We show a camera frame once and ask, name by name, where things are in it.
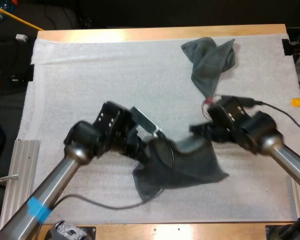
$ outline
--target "gray cloth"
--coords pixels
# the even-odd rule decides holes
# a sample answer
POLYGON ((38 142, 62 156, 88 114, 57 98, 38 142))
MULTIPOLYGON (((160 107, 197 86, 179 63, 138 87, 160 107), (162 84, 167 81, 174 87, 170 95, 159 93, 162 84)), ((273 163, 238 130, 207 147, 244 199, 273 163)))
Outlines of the gray cloth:
POLYGON ((205 98, 214 95, 221 73, 235 65, 234 41, 217 46, 211 37, 202 37, 181 45, 193 63, 191 79, 205 98))
POLYGON ((145 151, 146 164, 133 170, 135 187, 143 200, 162 189, 216 183, 228 176, 219 167, 211 141, 190 136, 178 143, 152 139, 145 151))

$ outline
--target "dark background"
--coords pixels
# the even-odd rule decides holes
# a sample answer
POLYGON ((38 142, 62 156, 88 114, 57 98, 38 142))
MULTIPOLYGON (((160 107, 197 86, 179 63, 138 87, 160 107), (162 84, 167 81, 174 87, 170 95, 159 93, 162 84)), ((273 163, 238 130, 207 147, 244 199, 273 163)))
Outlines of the dark background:
MULTIPOLYGON (((81 18, 90 18, 91 28, 247 24, 300 27, 300 0, 19 0, 19 3, 69 8, 81 18)), ((36 18, 34 13, 37 12, 28 12, 29 21, 36 18)))

